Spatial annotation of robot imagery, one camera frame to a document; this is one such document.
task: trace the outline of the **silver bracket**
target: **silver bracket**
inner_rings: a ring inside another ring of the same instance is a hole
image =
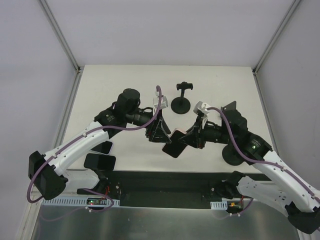
[[[210,111],[207,109],[207,108],[210,108],[211,106],[208,104],[208,103],[205,103],[205,102],[202,102],[202,101],[199,101],[194,109],[193,109],[193,112],[195,114],[199,114],[199,113],[203,113],[204,116],[202,117],[202,128],[205,127],[207,121],[208,121],[208,115],[210,113]]]
[[[158,107],[158,103],[159,103],[159,92],[156,91],[155,92],[155,95],[157,97],[154,97],[153,98],[153,104],[152,104],[152,113],[153,115],[155,114],[156,110],[157,110],[157,107]],[[162,96],[161,98],[161,104],[160,104],[160,110],[162,109],[165,109],[168,107],[168,100],[167,100],[167,97],[166,96]]]

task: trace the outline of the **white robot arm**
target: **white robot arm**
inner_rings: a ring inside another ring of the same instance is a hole
[[[221,126],[208,122],[210,110],[219,112]],[[196,122],[179,141],[199,149],[206,142],[227,144],[222,151],[227,163],[236,166],[247,162],[280,189],[235,171],[214,188],[219,196],[232,199],[241,194],[257,199],[284,214],[292,225],[307,234],[320,227],[320,191],[285,164],[263,138],[248,131],[247,120],[236,110],[236,102],[218,109],[200,101],[193,111],[198,115]]]
[[[134,89],[125,89],[111,107],[100,112],[83,131],[62,145],[40,154],[38,151],[29,157],[28,176],[31,179],[27,200],[33,184],[46,200],[53,199],[66,188],[92,189],[99,181],[92,170],[67,170],[79,157],[95,146],[111,139],[123,130],[132,131],[146,128],[145,135],[150,142],[170,143],[170,130],[162,117],[162,109],[168,106],[165,96],[157,86],[152,107],[140,109],[140,93]],[[138,127],[126,128],[127,124]]]

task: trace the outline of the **white table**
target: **white table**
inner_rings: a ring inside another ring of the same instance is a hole
[[[169,101],[180,96],[176,84],[193,83],[193,90],[186,90],[185,97],[191,110],[184,115],[175,114],[170,107],[163,110],[163,117],[173,131],[187,130],[197,115],[192,109],[198,101],[220,108],[237,101],[237,109],[248,121],[251,132],[271,144],[266,119],[250,67],[226,66],[164,66],[164,65],[86,65],[67,125],[64,140],[83,130],[102,110],[116,101],[124,89],[140,92],[141,108],[151,107],[156,85]],[[221,124],[219,115],[212,111],[209,120]],[[116,156],[115,171],[259,173],[246,163],[230,166],[222,158],[225,145],[207,142],[204,149],[187,147],[179,158],[162,152],[162,143],[148,142],[145,130],[122,131],[111,139],[111,155]],[[69,169],[83,169],[85,156]]]

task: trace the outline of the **smartphone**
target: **smartphone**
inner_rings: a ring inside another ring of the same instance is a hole
[[[185,150],[188,145],[179,142],[178,140],[186,135],[186,133],[186,131],[176,128],[170,136],[171,143],[167,143],[166,145],[164,145],[162,151],[175,159],[179,157],[179,155]]]
[[[116,165],[116,157],[111,155],[88,153],[83,166],[86,169],[113,171]]]
[[[93,152],[109,155],[113,146],[112,141],[105,141],[91,149]]]

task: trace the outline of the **metal edge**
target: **metal edge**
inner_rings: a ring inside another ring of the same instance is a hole
[[[47,17],[47,20],[50,23],[50,25],[54,31],[54,34],[56,35],[58,41],[60,42],[61,47],[63,48],[65,54],[67,55],[69,61],[73,65],[74,69],[78,72],[80,70],[80,67],[77,63],[77,60],[76,60],[74,54],[72,53],[70,46],[67,43],[66,38],[63,35],[63,33],[58,25],[58,22],[57,22],[55,16],[53,15],[47,1],[46,0],[38,0],[38,2],[40,4],[45,16]]]
[[[72,85],[72,88],[71,88],[71,92],[69,94],[67,103],[66,103],[66,105],[64,107],[63,117],[62,117],[62,120],[61,120],[61,122],[59,124],[59,127],[58,127],[58,133],[57,133],[57,136],[56,136],[54,144],[53,144],[54,148],[59,146],[59,145],[61,145],[63,140],[64,140],[64,136],[65,136],[65,133],[66,133],[66,130],[67,130],[67,126],[68,126],[69,118],[70,118],[70,115],[71,115],[72,107],[74,105],[74,102],[75,102],[75,99],[76,99],[76,95],[77,95],[77,91],[78,91],[78,87],[79,87],[80,80],[81,80],[81,77],[82,77],[82,72],[83,72],[83,70],[80,69],[80,72],[78,72],[76,74],[75,78],[74,78],[73,85]]]
[[[283,19],[281,20],[279,26],[277,27],[276,31],[274,32],[271,40],[269,41],[266,49],[264,50],[262,56],[260,57],[258,63],[256,64],[256,66],[253,68],[253,73],[256,75],[257,72],[260,70],[261,66],[263,65],[263,63],[265,62],[267,56],[269,55],[269,53],[271,52],[271,50],[274,48],[274,46],[277,43],[277,40],[279,39],[279,37],[281,36],[281,34],[284,32],[285,27],[287,26],[287,24],[289,23],[289,21],[291,20],[293,14],[296,12],[296,10],[298,9],[298,6],[300,5],[300,3],[303,0],[294,0],[289,9],[287,10],[287,12],[285,13]]]
[[[37,199],[40,197],[40,195],[33,195],[31,198]],[[16,235],[17,240],[30,240],[32,238],[32,235],[34,233],[34,230],[36,229],[36,223],[38,218],[38,213],[40,210],[41,202],[37,202],[34,204],[28,203],[27,207],[25,209],[22,222],[20,225],[20,228],[18,230],[18,233]]]
[[[68,121],[70,118],[71,110],[72,110],[72,107],[73,107],[73,104],[75,102],[75,98],[77,95],[82,72],[83,72],[83,68],[81,68],[79,70],[79,72],[76,74],[76,76],[74,78],[73,85],[72,85],[67,103],[66,103],[64,111],[63,111],[63,117],[62,117],[62,120],[59,124],[58,133],[55,138],[53,147],[60,145],[63,141],[64,135],[65,135],[65,132],[67,129]],[[36,198],[40,197],[40,193],[37,188],[34,188],[34,187],[32,188],[31,196],[33,197],[32,199],[36,199]],[[33,203],[33,204],[31,204],[31,203],[27,204],[27,207],[26,207],[25,212],[23,214],[23,218],[22,218],[18,233],[16,235],[17,240],[30,240],[31,239],[31,237],[33,235],[33,231],[34,231],[34,229],[36,229],[35,226],[36,226],[36,221],[37,221],[38,212],[40,210],[41,203],[42,203],[42,201],[39,201],[39,202]]]
[[[258,95],[259,95],[260,102],[261,102],[261,105],[262,105],[262,110],[263,110],[264,117],[265,117],[265,120],[266,120],[266,125],[267,125],[268,130],[269,130],[269,134],[270,134],[270,137],[271,137],[271,142],[272,142],[272,145],[273,145],[273,149],[279,154],[278,147],[277,147],[276,140],[275,140],[275,136],[274,136],[274,132],[272,130],[271,123],[270,123],[270,118],[269,118],[268,109],[267,109],[267,106],[266,106],[266,101],[265,101],[264,96],[262,94],[262,91],[261,91],[257,76],[255,74],[253,74],[253,78],[254,78],[256,89],[258,91]]]

